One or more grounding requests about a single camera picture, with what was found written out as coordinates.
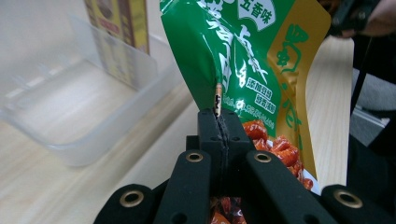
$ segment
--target product package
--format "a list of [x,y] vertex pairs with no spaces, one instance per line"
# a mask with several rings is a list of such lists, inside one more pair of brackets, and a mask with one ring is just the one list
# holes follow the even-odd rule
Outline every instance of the product package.
[[241,122],[284,135],[316,175],[305,105],[310,65],[330,27],[315,0],[162,0],[163,27],[199,109],[221,105]]
[[95,36],[104,68],[127,85],[139,88],[131,62],[132,52],[115,38],[149,54],[149,30],[145,0],[85,0],[93,26],[108,33]]

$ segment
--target plastic packaging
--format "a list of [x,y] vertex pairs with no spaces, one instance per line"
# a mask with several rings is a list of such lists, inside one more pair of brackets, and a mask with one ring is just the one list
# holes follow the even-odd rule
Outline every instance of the plastic packaging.
[[261,119],[270,138],[285,135],[316,169],[305,107],[310,64],[330,26],[317,1],[162,0],[177,65],[200,109],[221,106],[242,122]]

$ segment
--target light wood surface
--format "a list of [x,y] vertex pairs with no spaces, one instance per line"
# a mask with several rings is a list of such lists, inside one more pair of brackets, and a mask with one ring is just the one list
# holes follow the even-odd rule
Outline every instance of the light wood surface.
[[[149,15],[157,14],[157,5],[148,5],[155,7]],[[307,83],[308,119],[322,187],[346,183],[352,50],[351,40],[325,40]],[[185,149],[186,135],[196,134],[197,112],[188,89],[180,84],[105,156],[78,168],[65,166],[0,121],[0,223],[92,223],[117,188],[131,183],[153,188],[169,177]]]

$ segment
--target snack pieces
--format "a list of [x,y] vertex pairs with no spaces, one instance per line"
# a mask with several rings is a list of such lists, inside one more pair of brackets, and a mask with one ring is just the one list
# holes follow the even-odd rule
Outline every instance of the snack pieces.
[[211,224],[247,224],[240,205],[240,198],[222,197],[218,199]]
[[304,166],[300,160],[299,149],[292,145],[284,135],[280,135],[274,142],[270,142],[267,130],[261,120],[245,122],[242,126],[257,150],[269,151],[276,155],[306,189],[312,189],[312,180],[304,178],[303,175]]

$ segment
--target clear plastic container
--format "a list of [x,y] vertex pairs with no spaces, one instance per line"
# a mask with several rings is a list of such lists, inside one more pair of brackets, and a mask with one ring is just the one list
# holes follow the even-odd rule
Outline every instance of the clear plastic container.
[[133,88],[109,75],[95,46],[108,35],[70,16],[73,38],[0,67],[0,119],[79,166],[98,159],[181,81],[167,44],[151,36],[150,56],[130,50]]

